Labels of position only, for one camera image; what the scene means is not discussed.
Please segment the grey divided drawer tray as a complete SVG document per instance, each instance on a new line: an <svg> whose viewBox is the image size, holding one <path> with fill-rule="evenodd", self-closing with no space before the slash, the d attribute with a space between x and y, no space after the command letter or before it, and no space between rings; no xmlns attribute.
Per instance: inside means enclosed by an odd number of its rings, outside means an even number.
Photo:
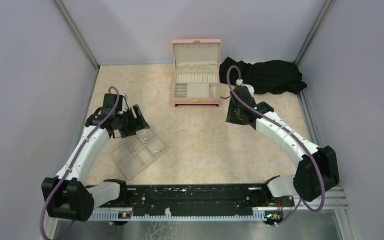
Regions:
<svg viewBox="0 0 384 240"><path fill-rule="evenodd" d="M144 129L122 139L111 152L115 164L131 180L168 152L168 146L152 130Z"/></svg>

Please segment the pink jewelry box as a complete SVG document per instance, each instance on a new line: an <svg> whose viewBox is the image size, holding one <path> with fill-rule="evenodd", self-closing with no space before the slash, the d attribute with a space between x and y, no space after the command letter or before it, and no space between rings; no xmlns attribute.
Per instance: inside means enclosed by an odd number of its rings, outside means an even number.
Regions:
<svg viewBox="0 0 384 240"><path fill-rule="evenodd" d="M219 108L220 39L174 40L174 94L176 108Z"/></svg>

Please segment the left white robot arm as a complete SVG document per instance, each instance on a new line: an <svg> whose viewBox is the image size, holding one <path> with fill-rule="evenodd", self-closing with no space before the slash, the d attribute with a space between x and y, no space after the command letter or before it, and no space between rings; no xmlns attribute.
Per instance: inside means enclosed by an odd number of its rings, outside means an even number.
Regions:
<svg viewBox="0 0 384 240"><path fill-rule="evenodd" d="M86 120L82 137L64 167L55 177L44 179L42 212L52 218L86 222L95 209L107 203L126 206L130 193L125 181L110 179L87 186L88 178L99 154L116 132L124 139L149 127L137 104L130 107L124 95L105 94L102 107Z"/></svg>

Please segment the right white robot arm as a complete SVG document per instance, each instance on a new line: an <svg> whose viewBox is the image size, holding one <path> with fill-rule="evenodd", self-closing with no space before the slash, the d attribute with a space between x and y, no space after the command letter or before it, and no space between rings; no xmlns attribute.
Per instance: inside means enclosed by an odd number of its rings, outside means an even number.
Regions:
<svg viewBox="0 0 384 240"><path fill-rule="evenodd" d="M266 102L256 103L251 85L231 90L226 122L265 135L296 167L294 175L274 176L261 184L261 199L267 206L275 206L282 197L299 197L305 202L325 200L326 192L339 184L335 151L303 138Z"/></svg>

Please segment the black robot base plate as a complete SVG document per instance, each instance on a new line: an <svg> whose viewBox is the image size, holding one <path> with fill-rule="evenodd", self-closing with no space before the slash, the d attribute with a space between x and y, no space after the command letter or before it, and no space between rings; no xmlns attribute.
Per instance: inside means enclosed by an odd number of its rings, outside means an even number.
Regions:
<svg viewBox="0 0 384 240"><path fill-rule="evenodd" d="M292 196L274 197L264 183L125 185L120 197L99 209L132 210L133 214L175 217L250 216L263 208L294 207Z"/></svg>

